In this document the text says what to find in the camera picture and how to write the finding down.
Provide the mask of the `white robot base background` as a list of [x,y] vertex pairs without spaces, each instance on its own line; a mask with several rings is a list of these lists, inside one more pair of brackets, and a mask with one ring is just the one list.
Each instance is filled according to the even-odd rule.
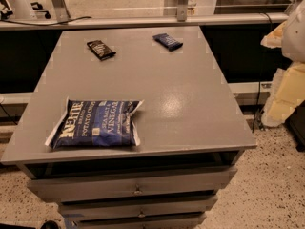
[[30,0],[1,0],[7,7],[1,10],[1,18],[12,16],[14,19],[34,20],[37,18]]

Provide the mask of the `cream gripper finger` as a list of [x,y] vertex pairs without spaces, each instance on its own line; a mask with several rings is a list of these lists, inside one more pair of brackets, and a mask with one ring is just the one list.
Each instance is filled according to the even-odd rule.
[[274,49],[282,47],[283,30],[287,22],[284,21],[278,25],[273,31],[263,37],[260,44],[266,48]]
[[276,127],[305,100],[305,64],[294,62],[287,70],[277,69],[271,93],[263,108],[262,123]]

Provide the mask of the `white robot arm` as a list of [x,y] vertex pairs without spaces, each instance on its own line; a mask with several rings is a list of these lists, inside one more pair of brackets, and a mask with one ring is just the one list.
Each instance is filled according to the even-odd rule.
[[287,70],[276,70],[270,96],[263,108],[262,123],[276,127],[305,100],[305,0],[285,22],[263,37],[261,45],[280,48],[282,55],[292,61]]

